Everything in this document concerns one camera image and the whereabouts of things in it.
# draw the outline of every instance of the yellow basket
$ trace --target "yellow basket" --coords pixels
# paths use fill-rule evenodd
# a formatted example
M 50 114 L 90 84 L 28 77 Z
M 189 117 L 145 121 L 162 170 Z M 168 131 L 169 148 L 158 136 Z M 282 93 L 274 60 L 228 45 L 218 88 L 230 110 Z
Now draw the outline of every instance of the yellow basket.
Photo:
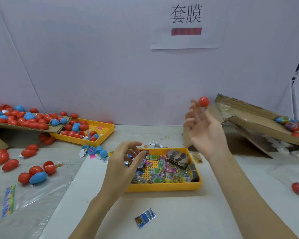
M 139 149 L 141 150 L 148 150 L 150 155 L 164 155 L 166 156 L 166 152 L 171 149 L 176 149 L 182 153 L 185 153 L 189 156 L 189 163 L 193 163 L 193 158 L 191 157 L 191 154 L 189 153 L 187 148 L 145 148 L 145 149 Z M 153 161 L 152 168 L 158 167 L 158 161 Z M 145 169 L 145 173 L 142 175 L 143 178 L 148 179 L 150 177 L 149 173 L 150 168 Z M 198 190 L 201 186 L 201 178 L 199 176 L 198 182 L 189 182 L 189 183 L 164 183 L 164 184 L 137 184 L 137 185 L 130 185 L 128 189 L 125 192 L 148 192 L 148 191 L 172 191 L 172 190 Z
M 114 132 L 113 124 L 91 121 L 91 120 L 80 119 L 80 118 L 78 120 L 86 121 L 88 123 L 89 129 L 84 131 L 84 133 L 86 133 L 86 135 L 91 131 L 97 132 L 98 135 L 100 135 L 100 134 L 103 134 L 103 135 L 100 136 L 99 139 L 96 140 L 95 142 L 85 140 L 82 138 L 75 138 L 75 137 L 70 137 L 70 136 L 66 136 L 66 135 L 61 135 L 59 133 L 53 133 L 53 132 L 51 132 L 50 135 L 52 137 L 55 137 L 56 139 L 63 140 L 66 142 L 72 142 L 72 143 L 81 144 L 81 145 L 89 145 L 90 147 L 94 146 L 96 148 L 98 145 L 103 143 L 103 141 L 105 139 L 107 139 L 108 136 L 110 136 Z

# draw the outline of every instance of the person's right hand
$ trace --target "person's right hand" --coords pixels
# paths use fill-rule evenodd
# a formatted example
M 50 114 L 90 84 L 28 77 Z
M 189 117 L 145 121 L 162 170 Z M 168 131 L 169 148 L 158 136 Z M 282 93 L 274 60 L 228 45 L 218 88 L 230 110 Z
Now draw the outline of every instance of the person's right hand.
M 222 125 L 208 110 L 202 111 L 192 100 L 189 111 L 185 115 L 184 130 L 187 130 L 195 148 L 209 160 L 212 157 L 229 152 Z

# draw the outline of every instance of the person's left hand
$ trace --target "person's left hand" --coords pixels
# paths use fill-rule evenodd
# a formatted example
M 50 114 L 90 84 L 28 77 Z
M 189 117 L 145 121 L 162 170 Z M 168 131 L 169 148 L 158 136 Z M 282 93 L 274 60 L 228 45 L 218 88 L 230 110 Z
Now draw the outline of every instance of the person's left hand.
M 111 155 L 105 178 L 102 184 L 101 192 L 104 192 L 115 199 L 118 199 L 130 185 L 135 176 L 136 169 L 143 160 L 146 151 L 139 151 L 136 146 L 141 146 L 138 141 L 126 141 L 120 143 Z M 130 154 L 134 158 L 129 167 L 124 165 L 125 154 Z

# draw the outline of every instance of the red rectangle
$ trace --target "red rectangle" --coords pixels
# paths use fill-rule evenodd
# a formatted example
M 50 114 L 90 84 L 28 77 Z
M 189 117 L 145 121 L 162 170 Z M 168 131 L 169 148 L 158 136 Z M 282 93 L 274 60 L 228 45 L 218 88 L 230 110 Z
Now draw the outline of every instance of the red rectangle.
M 201 35 L 201 28 L 172 28 L 171 35 Z

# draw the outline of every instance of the chinese characters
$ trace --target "chinese characters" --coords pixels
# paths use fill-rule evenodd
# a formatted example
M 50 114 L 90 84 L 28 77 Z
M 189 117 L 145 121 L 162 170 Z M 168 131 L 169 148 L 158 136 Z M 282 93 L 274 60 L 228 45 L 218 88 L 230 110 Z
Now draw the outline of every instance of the chinese characters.
M 177 5 L 176 7 L 172 7 L 173 12 L 171 16 L 174 21 L 173 23 L 183 23 L 185 21 L 186 11 L 187 11 L 187 19 L 186 23 L 193 23 L 195 20 L 200 23 L 200 8 L 202 5 L 195 4 L 189 5 L 188 8 L 186 6 L 180 7 Z

